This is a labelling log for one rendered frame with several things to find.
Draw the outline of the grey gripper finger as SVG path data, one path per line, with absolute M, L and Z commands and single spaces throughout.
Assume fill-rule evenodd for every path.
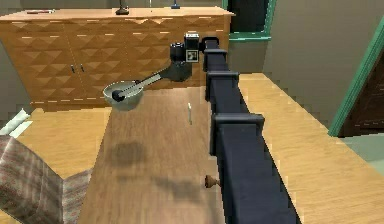
M 139 84 L 139 83 L 151 84 L 151 83 L 154 83 L 160 79 L 161 79 L 161 74 L 160 73 L 154 73 L 151 76 L 144 78 L 143 80 L 136 80 L 135 83 L 136 84 Z
M 144 88 L 145 86 L 148 86 L 150 84 L 144 84 L 144 83 L 139 83 L 139 84 L 134 84 L 130 87 L 127 87 L 125 89 L 122 89 L 122 90 L 114 90 L 112 92 L 112 98 L 117 101 L 117 102 L 121 102 L 123 101 L 125 98 L 127 97 L 130 97 L 131 95 L 135 94 L 137 91 L 139 91 L 140 89 Z

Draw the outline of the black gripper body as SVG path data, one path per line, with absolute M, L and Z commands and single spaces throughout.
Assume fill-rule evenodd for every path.
M 186 50 L 183 43 L 170 45 L 170 65 L 162 72 L 161 77 L 175 82 L 183 82 L 192 75 L 192 65 L 186 62 Z

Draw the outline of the grey-green bowl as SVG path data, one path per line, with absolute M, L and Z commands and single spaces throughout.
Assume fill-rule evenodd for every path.
M 135 109 L 143 96 L 142 88 L 132 88 L 134 81 L 120 81 L 106 86 L 103 90 L 105 101 L 119 111 Z

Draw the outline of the wooden sideboard cupboard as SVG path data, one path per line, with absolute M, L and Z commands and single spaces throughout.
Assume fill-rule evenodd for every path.
M 166 67 L 187 32 L 226 49 L 232 13 L 220 7 L 60 9 L 0 17 L 0 41 L 30 97 L 47 111 L 104 107 L 103 89 Z

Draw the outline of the black lamp base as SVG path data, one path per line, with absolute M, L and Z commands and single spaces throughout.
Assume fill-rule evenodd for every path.
M 127 8 L 124 8 L 122 5 L 122 0 L 119 0 L 119 9 L 115 11 L 116 15 L 128 15 L 129 11 Z

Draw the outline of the long wooden table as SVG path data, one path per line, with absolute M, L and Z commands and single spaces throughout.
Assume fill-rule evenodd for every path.
M 204 186 L 218 175 L 204 95 L 145 91 L 136 109 L 111 112 L 78 224 L 224 224 L 220 188 Z

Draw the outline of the green-framed dark window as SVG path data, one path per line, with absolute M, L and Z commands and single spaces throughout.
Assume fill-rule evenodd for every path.
M 222 0 L 222 8 L 235 16 L 230 41 L 269 41 L 277 0 Z

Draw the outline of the small brown wooden knob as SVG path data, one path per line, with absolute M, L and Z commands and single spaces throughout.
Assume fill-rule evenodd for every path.
M 220 181 L 213 178 L 211 175 L 206 175 L 204 178 L 204 185 L 206 188 L 211 188 L 215 185 L 220 186 Z

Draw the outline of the white cloth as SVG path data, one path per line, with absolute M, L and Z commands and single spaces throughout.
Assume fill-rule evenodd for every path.
M 0 129 L 0 135 L 18 138 L 32 124 L 29 118 L 30 115 L 24 109 L 21 109 L 13 119 Z

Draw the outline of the striped grey-red sofa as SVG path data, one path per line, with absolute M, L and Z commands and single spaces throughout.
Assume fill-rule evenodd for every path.
M 0 209 L 21 224 L 77 224 L 92 171 L 63 179 L 17 139 L 0 135 Z

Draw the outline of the green-framed dark doorway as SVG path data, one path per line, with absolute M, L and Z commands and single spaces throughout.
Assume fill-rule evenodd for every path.
M 384 133 L 384 16 L 328 129 L 339 138 L 377 133 Z

